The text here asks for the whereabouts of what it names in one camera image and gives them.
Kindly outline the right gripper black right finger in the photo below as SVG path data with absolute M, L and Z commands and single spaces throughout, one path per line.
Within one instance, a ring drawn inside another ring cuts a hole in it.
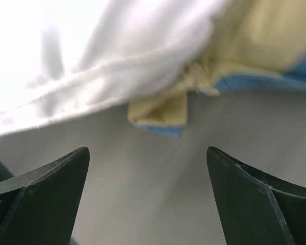
M 306 188 L 216 147 L 207 166 L 227 244 L 306 244 Z

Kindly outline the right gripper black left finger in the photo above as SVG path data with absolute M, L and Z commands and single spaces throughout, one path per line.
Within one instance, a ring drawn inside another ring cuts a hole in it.
M 76 244 L 72 231 L 88 168 L 84 146 L 19 176 L 0 161 L 0 244 Z

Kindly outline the white pillow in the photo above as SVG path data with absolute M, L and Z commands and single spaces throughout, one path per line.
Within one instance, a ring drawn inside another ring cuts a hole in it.
M 224 1 L 0 1 L 0 136 L 169 86 Z

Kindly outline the checkered blue beige white pillowcase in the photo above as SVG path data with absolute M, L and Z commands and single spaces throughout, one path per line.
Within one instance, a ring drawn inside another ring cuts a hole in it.
M 306 1 L 233 1 L 199 57 L 163 92 L 129 104 L 135 126 L 177 136 L 187 94 L 266 88 L 306 91 Z

